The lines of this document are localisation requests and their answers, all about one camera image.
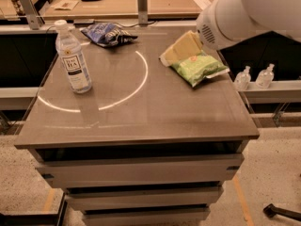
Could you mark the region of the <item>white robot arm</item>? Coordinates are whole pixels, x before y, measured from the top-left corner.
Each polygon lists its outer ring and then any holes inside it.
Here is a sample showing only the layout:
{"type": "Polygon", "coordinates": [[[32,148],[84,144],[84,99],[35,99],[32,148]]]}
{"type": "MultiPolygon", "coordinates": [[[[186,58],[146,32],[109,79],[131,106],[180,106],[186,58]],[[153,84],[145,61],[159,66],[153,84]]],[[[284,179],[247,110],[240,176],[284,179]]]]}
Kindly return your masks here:
{"type": "Polygon", "coordinates": [[[301,40],[301,0],[214,0],[196,20],[196,30],[180,36],[159,59],[169,67],[200,53],[221,50],[274,31],[301,40]]]}

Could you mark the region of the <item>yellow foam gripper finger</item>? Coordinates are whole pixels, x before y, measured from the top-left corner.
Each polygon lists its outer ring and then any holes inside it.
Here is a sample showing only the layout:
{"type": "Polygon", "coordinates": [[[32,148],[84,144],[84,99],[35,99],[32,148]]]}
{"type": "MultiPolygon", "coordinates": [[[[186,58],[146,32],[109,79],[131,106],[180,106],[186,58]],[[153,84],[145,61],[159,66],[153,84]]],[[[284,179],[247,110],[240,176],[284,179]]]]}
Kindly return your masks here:
{"type": "Polygon", "coordinates": [[[159,56],[159,59],[164,66],[169,67],[181,60],[198,55],[202,46],[198,33],[189,30],[171,44],[159,56]]]}

